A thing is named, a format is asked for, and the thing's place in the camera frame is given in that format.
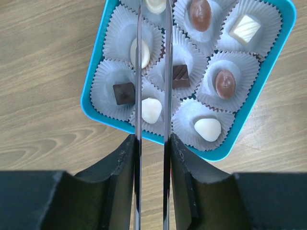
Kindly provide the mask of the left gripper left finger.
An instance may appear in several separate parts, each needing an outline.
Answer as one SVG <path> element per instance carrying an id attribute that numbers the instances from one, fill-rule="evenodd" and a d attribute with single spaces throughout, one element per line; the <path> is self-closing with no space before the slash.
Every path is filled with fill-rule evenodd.
<path id="1" fill-rule="evenodd" d="M 1 171 L 3 230 L 127 230 L 130 227 L 134 140 L 85 170 Z"/>

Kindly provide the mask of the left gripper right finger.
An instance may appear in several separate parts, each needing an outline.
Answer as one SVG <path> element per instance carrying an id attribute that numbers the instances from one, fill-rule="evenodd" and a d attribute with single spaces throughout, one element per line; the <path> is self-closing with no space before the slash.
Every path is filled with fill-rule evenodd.
<path id="1" fill-rule="evenodd" d="M 226 173 L 171 136 L 171 178 L 179 230 L 304 230 L 304 172 Z"/>

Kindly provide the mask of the white shell chocolate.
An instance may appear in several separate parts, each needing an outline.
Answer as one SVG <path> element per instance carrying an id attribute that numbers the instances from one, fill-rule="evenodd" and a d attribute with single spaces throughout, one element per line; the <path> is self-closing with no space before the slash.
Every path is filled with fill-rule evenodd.
<path id="1" fill-rule="evenodd" d="M 221 124 L 214 118 L 203 118 L 198 120 L 194 129 L 206 141 L 214 142 L 222 132 Z"/>

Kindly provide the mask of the white oval chocolate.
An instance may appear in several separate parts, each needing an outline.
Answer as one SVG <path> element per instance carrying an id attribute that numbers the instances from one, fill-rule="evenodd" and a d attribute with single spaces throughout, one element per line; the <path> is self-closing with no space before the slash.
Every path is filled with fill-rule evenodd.
<path id="1" fill-rule="evenodd" d="M 142 119 L 154 124 L 157 122 L 162 111 L 162 104 L 156 98 L 146 98 L 142 100 Z"/>

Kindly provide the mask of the brown oval chocolate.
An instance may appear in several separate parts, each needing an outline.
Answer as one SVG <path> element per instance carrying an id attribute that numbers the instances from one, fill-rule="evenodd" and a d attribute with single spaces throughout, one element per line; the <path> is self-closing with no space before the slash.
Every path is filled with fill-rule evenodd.
<path id="1" fill-rule="evenodd" d="M 220 98 L 230 99 L 236 89 L 236 81 L 232 72 L 226 69 L 220 71 L 215 79 L 215 89 Z"/>
<path id="2" fill-rule="evenodd" d="M 212 19 L 212 11 L 208 1 L 193 0 L 190 5 L 189 16 L 192 25 L 197 31 L 207 31 Z"/>

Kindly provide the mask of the dark ridged square chocolate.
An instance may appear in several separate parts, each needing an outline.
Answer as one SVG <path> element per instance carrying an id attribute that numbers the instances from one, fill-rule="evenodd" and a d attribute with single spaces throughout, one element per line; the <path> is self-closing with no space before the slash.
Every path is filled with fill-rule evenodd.
<path id="1" fill-rule="evenodd" d="M 189 72 L 186 64 L 173 66 L 172 89 L 190 86 Z"/>

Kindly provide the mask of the white round chocolate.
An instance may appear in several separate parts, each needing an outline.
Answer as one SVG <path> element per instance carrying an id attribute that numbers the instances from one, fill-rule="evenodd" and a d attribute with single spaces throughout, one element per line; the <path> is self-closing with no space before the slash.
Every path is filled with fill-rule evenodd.
<path id="1" fill-rule="evenodd" d="M 136 67 L 136 49 L 137 49 L 137 39 L 135 38 L 130 47 L 130 60 L 133 67 Z M 151 53 L 148 45 L 142 40 L 141 43 L 141 64 L 142 69 L 146 68 L 149 64 Z"/>

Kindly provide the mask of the white square chocolate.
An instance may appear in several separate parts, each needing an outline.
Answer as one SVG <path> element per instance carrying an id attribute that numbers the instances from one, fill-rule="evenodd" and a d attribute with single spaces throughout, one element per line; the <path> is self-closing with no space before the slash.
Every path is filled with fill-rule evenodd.
<path id="1" fill-rule="evenodd" d="M 229 35 L 240 44 L 246 45 L 251 41 L 260 27 L 261 25 L 248 15 L 241 15 L 231 28 Z"/>

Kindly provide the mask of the white teardrop chocolate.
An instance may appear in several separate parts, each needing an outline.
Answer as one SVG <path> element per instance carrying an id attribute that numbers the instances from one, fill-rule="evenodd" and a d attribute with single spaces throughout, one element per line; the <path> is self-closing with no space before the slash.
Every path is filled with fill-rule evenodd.
<path id="1" fill-rule="evenodd" d="M 147 9 L 154 14 L 161 14 L 166 9 L 166 0 L 145 0 Z"/>

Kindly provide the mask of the metal tongs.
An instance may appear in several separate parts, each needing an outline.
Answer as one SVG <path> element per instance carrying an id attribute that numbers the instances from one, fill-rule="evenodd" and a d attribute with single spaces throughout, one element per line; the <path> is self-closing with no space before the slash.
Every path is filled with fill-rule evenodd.
<path id="1" fill-rule="evenodd" d="M 170 160 L 171 160 L 171 115 L 172 115 L 172 2 L 163 1 L 159 7 L 155 4 L 148 4 L 149 10 L 158 13 L 166 11 L 167 32 L 166 32 L 166 58 L 168 67 L 165 69 L 165 103 L 156 98 L 142 99 L 142 69 L 149 64 L 151 52 L 148 45 L 142 40 L 142 5 L 140 1 L 137 19 L 136 39 L 130 49 L 131 60 L 134 61 L 136 70 L 135 89 L 135 165 L 134 165 L 134 229 L 141 229 L 141 199 L 142 199 L 142 124 L 154 124 L 158 121 L 161 112 L 165 112 L 165 133 L 164 133 L 164 185 L 163 185 L 163 229 L 169 229 L 169 196 L 170 196 Z"/>

